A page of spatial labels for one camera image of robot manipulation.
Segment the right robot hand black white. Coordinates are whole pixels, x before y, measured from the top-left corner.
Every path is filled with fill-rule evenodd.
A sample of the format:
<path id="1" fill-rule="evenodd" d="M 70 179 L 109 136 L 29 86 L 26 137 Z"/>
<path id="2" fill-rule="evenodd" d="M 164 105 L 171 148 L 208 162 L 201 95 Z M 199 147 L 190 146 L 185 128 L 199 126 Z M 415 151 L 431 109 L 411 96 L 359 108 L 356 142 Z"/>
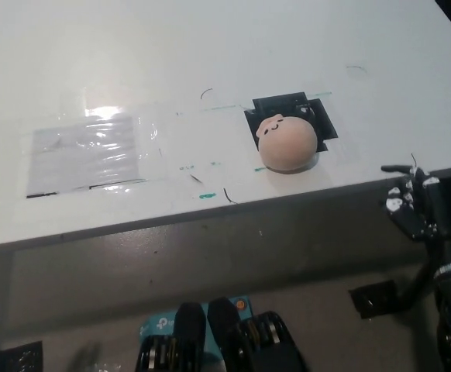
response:
<path id="1" fill-rule="evenodd" d="M 380 169 L 401 174 L 384 203 L 390 220 L 410 240 L 426 245 L 438 274 L 451 270 L 451 213 L 440 179 L 412 165 Z"/>

